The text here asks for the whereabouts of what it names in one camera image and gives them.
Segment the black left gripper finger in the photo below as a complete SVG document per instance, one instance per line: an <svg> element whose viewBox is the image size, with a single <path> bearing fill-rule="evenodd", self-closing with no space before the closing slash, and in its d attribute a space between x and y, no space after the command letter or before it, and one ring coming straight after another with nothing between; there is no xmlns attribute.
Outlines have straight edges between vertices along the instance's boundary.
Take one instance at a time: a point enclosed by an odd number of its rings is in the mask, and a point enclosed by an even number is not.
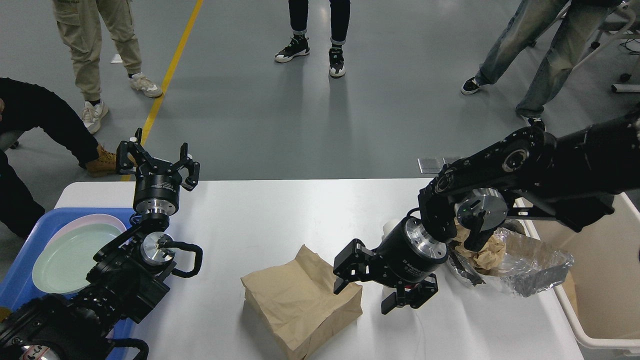
<svg viewBox="0 0 640 360"><path fill-rule="evenodd" d="M116 149L116 174L135 174L137 177L158 175L158 165L142 147L143 129L137 128L133 137L119 142Z"/></svg>
<svg viewBox="0 0 640 360"><path fill-rule="evenodd" d="M170 164L167 168L167 175L172 179L172 182L191 192L198 185L200 168L201 164L198 161L194 161L193 157L188 153L188 143L183 143L180 147L180 159L178 162ZM180 173L180 170L184 169L187 171L186 177L183 177Z"/></svg>

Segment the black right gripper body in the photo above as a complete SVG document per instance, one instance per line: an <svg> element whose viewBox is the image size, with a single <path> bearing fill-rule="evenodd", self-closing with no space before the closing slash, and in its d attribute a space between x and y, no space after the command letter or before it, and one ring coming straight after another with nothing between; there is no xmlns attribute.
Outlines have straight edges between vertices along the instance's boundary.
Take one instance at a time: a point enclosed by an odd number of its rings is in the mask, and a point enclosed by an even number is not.
<svg viewBox="0 0 640 360"><path fill-rule="evenodd" d="M449 256L446 244L434 239L421 219L413 216L404 217L374 253L381 258L386 273L375 282L387 287L395 287L400 281L406 285L420 283Z"/></svg>

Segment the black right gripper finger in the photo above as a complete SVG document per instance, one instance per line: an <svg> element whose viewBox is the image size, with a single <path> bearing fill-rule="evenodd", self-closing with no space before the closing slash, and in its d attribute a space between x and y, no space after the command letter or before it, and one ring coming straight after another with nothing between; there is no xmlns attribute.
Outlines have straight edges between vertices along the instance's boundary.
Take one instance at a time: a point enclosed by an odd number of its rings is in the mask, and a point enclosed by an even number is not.
<svg viewBox="0 0 640 360"><path fill-rule="evenodd" d="M381 302L381 313L389 314L395 308L409 305L413 309L420 308L425 302L438 292L437 276L432 273L407 291L406 285L398 284L395 289Z"/></svg>
<svg viewBox="0 0 640 360"><path fill-rule="evenodd" d="M383 264L379 255L354 238L334 258L333 274L336 276L333 294L338 295L355 281L382 280Z"/></svg>

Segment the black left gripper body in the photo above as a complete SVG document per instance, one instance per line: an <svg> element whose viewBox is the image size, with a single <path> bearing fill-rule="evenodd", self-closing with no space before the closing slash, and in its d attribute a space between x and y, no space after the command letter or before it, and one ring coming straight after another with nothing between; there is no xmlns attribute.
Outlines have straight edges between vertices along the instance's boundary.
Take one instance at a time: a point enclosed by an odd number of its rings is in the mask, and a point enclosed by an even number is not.
<svg viewBox="0 0 640 360"><path fill-rule="evenodd" d="M133 210L139 215L176 214L181 183L179 173L136 175Z"/></svg>

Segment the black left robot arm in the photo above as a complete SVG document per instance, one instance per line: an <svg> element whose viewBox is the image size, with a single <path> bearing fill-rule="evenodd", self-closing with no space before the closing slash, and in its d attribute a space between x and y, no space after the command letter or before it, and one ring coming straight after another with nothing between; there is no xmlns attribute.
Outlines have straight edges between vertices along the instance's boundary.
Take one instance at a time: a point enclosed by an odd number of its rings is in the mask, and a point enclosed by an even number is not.
<svg viewBox="0 0 640 360"><path fill-rule="evenodd" d="M135 176L131 226L98 250L87 287L66 299L47 294L21 305L1 323L1 358L18 360L48 350L60 360L105 360L116 348L137 349L146 360L149 345L137 338L109 338L118 321L140 323L169 292L169 275L191 278L201 271L203 251L166 233L178 212L179 191L192 191L201 165L180 147L177 162L155 158L142 144L142 129L116 151L118 174Z"/></svg>

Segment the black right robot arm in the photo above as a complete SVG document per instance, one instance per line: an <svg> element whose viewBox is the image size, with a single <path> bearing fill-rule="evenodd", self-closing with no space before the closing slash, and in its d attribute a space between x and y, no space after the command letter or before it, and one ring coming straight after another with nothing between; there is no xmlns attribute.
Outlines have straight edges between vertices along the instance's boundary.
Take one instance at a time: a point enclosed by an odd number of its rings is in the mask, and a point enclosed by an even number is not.
<svg viewBox="0 0 640 360"><path fill-rule="evenodd" d="M333 293L357 281L391 289L382 314L420 308L438 292L457 224L479 251L506 219L557 221L582 231L614 212L613 196L639 187L639 112L562 137L527 126L474 155L443 166L417 196L414 210L367 249L355 238L335 258Z"/></svg>

